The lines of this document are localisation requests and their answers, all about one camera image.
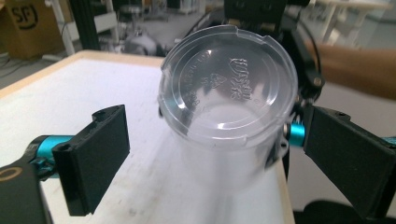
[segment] cable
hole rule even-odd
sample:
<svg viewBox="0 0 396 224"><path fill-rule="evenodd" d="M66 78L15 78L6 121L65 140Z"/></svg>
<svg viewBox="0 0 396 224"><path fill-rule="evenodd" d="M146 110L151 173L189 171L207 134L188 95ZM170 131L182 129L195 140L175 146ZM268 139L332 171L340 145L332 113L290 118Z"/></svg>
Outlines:
<svg viewBox="0 0 396 224"><path fill-rule="evenodd" d="M318 45L317 42L315 41L314 36L312 35L312 33L309 31L309 28L306 26L305 22L299 20L300 19L300 13L301 11L298 13L297 17L293 17L288 13L285 13L285 15L289 18L291 18L292 20L296 21L297 23L300 23L304 29L304 31L306 32L306 34L308 35L309 39L312 42L312 46L314 47L314 52L317 56L317 63L318 63L318 72L321 74L321 62L320 62L320 55L319 55L319 50L318 50Z"/></svg>
<svg viewBox="0 0 396 224"><path fill-rule="evenodd" d="M3 75L0 75L0 77L9 76L9 75L13 74L14 72L16 72L18 69L20 69L20 68L24 67L25 65L27 65L27 64L28 64L28 63L21 64L20 66L16 67L14 70L12 70L12 71L10 71L10 72L8 72L8 73L5 73L5 74L3 74Z"/></svg>
<svg viewBox="0 0 396 224"><path fill-rule="evenodd" d="M7 69L12 68L12 67L14 67L14 66L16 66L16 65L19 65L19 64L23 63L23 61L18 61L18 62L14 63L14 64L10 64L9 66L6 66L7 63L3 64L3 65L0 67L0 68L1 68L0 71L1 71L1 70L7 70Z"/></svg>

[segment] embossed logo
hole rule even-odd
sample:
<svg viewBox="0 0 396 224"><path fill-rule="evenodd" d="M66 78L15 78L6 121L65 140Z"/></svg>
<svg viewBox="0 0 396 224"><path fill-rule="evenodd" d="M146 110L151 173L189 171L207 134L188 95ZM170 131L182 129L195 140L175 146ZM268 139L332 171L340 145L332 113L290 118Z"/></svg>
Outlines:
<svg viewBox="0 0 396 224"><path fill-rule="evenodd" d="M250 81L248 79L248 60L231 59L229 65L233 71L233 78L231 79L231 99L251 100L252 89L250 88Z"/></svg>
<svg viewBox="0 0 396 224"><path fill-rule="evenodd" d="M215 89L219 85L223 84L225 81L227 81L226 77L222 77L219 74L212 73L209 77L203 77L201 79L201 83L204 84L204 86L210 86L210 88Z"/></svg>

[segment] robotic arm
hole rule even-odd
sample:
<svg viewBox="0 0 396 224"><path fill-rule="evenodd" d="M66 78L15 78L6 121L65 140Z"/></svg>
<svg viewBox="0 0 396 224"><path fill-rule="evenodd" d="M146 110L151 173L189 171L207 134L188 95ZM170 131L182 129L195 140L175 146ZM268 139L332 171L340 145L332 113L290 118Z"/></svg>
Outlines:
<svg viewBox="0 0 396 224"><path fill-rule="evenodd" d="M284 14L286 5L304 7L308 3L307 0L225 0L224 15L241 29L271 35L289 53L299 81L293 113L302 122L299 132L295 131L296 124L286 126L285 135L289 140L301 139L299 146L305 154L341 190L362 218L384 217L396 190L396 146L350 122L350 116L342 112L313 105L325 81L296 30L298 21Z"/></svg>
<svg viewBox="0 0 396 224"><path fill-rule="evenodd" d="M0 168L0 223L52 223L39 180L54 174L71 216L95 211L130 146L124 105L97 111L92 119L75 136L37 137L19 160Z"/></svg>

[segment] cardboard box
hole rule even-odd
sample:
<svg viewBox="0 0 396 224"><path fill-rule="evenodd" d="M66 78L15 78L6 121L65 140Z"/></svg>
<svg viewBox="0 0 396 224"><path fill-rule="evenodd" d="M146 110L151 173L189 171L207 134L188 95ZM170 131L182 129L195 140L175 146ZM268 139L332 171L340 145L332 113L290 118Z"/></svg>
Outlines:
<svg viewBox="0 0 396 224"><path fill-rule="evenodd" d="M9 57L29 60L64 49L52 11L43 0L0 0L0 42Z"/></svg>

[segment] clear plastic container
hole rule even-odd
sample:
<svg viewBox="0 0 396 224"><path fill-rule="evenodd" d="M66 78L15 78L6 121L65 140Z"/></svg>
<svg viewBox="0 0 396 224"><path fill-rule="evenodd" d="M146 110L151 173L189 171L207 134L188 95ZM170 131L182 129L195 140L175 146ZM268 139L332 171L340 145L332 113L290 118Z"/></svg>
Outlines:
<svg viewBox="0 0 396 224"><path fill-rule="evenodd" d="M160 109L201 182L241 189L285 153L278 145L297 75L272 37L204 29L174 47L162 71Z"/></svg>

